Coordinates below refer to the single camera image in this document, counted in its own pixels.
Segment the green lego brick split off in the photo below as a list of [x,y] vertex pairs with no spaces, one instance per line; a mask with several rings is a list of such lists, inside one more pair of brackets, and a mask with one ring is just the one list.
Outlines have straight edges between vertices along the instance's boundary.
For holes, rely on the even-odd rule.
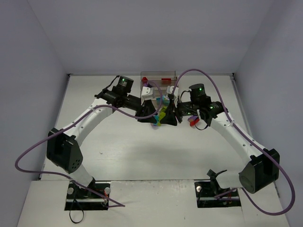
[[165,112],[160,112],[159,114],[159,125],[162,125],[161,120],[166,116]]

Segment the purple butterfly lego piece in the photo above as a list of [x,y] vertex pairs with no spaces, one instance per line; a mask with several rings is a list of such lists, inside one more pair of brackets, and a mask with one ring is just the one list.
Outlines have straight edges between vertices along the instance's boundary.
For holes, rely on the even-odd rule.
[[152,127],[160,127],[161,124],[160,123],[157,123],[157,124],[151,124]]

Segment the red curved lego piece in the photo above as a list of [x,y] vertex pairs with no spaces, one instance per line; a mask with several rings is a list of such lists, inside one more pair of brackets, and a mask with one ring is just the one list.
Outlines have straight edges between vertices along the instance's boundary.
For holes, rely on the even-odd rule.
[[197,122],[199,122],[200,119],[199,118],[195,118],[194,120],[192,120],[189,124],[191,127],[194,127],[196,125]]

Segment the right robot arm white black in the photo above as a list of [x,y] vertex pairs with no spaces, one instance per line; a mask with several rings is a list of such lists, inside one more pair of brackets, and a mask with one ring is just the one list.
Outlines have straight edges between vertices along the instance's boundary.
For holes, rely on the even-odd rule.
[[210,178],[222,189],[242,187],[249,193],[256,193],[278,179],[279,169],[272,162],[280,161],[275,149],[268,150],[258,144],[247,133],[239,133],[229,113],[225,113],[221,102],[213,102],[205,93],[203,84],[191,85],[190,101],[181,102],[178,88],[167,88],[169,106],[161,124],[176,126],[184,116],[196,116],[206,125],[218,132],[235,150],[242,160],[243,170],[239,173],[222,170],[218,173],[208,172]]

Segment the clear bin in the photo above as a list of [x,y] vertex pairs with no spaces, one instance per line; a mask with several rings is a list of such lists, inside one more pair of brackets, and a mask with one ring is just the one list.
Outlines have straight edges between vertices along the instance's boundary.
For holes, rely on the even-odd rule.
[[171,78],[171,81],[177,79],[175,71],[142,71],[141,80],[146,77],[148,80],[161,80],[162,78]]
[[160,88],[160,90],[167,90],[167,86],[171,85],[170,80],[155,80],[154,83]]

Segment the clear bin farthest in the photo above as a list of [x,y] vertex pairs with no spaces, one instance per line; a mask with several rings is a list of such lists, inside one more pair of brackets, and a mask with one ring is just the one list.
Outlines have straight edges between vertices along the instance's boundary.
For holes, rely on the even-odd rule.
[[171,81],[177,79],[175,71],[142,71],[141,80],[146,77],[148,80],[161,80],[162,78],[171,78]]

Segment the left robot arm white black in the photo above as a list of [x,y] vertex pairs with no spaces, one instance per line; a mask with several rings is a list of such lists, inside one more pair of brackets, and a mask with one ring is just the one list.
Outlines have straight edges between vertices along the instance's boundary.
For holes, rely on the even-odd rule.
[[132,79],[124,76],[116,76],[116,79],[117,84],[109,84],[96,94],[93,103],[75,121],[61,130],[53,128],[48,134],[47,158],[62,168],[81,188],[95,190],[96,181],[82,164],[80,147],[105,118],[120,108],[127,108],[135,111],[133,118],[139,122],[157,122],[157,111],[152,103],[154,89],[143,87],[141,97],[136,97],[130,94],[134,83]]

